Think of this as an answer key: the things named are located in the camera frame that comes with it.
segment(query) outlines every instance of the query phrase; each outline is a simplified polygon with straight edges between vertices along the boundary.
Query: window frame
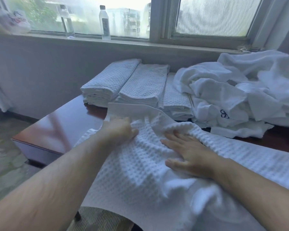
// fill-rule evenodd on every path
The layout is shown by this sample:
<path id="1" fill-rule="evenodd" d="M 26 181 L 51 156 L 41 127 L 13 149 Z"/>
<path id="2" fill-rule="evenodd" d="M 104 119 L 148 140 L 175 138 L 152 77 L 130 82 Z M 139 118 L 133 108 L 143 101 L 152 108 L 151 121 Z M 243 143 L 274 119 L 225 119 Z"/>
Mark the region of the window frame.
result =
<path id="1" fill-rule="evenodd" d="M 262 48 L 287 1 L 261 0 L 247 36 L 224 37 L 175 33 L 180 0 L 152 0 L 151 26 L 154 25 L 155 27 L 150 28 L 149 41 L 160 44 L 225 49 L 238 49 L 247 45 Z"/>

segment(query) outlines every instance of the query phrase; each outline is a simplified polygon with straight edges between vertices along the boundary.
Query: baseboard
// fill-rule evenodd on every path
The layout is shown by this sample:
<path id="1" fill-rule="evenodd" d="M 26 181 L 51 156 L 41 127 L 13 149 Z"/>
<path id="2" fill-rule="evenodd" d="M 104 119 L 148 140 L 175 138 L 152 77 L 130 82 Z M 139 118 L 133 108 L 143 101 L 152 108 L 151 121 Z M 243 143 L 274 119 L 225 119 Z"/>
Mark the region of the baseboard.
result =
<path id="1" fill-rule="evenodd" d="M 36 119 L 36 118 L 28 117 L 28 116 L 21 115 L 19 113 L 10 112 L 10 111 L 7 111 L 4 114 L 7 117 L 15 118 L 15 119 L 18 119 L 18 120 L 21 120 L 21 121 L 24 121 L 24 122 L 29 122 L 31 124 L 36 123 L 39 120 L 39 119 Z"/>

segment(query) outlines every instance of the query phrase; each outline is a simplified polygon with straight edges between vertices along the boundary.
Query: white waffle towel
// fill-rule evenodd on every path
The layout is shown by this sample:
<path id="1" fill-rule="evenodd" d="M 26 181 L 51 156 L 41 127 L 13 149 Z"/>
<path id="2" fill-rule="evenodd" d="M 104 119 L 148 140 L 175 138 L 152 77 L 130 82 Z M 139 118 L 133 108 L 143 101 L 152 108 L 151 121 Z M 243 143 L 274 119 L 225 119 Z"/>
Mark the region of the white waffle towel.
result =
<path id="1" fill-rule="evenodd" d="M 131 77 L 140 59 L 113 62 L 101 73 L 81 87 L 84 102 L 99 107 L 107 107 L 119 94 L 120 89 Z"/>
<path id="2" fill-rule="evenodd" d="M 167 75 L 165 89 L 158 102 L 158 107 L 174 120 L 187 121 L 193 117 L 190 97 L 188 93 L 180 93 L 174 87 L 174 76 L 175 73 Z"/>
<path id="3" fill-rule="evenodd" d="M 115 102 L 156 107 L 162 96 L 169 65 L 139 64 Z"/>
<path id="4" fill-rule="evenodd" d="M 120 214 L 144 231 L 265 231 L 212 180 L 167 168 L 167 158 L 180 156 L 160 139 L 173 129 L 189 133 L 217 154 L 288 189 L 289 153 L 214 135 L 191 122 L 176 123 L 161 110 L 145 105 L 110 103 L 106 120 L 111 115 L 130 117 L 139 135 L 110 154 L 82 206 Z M 89 130 L 77 144 L 95 132 Z"/>

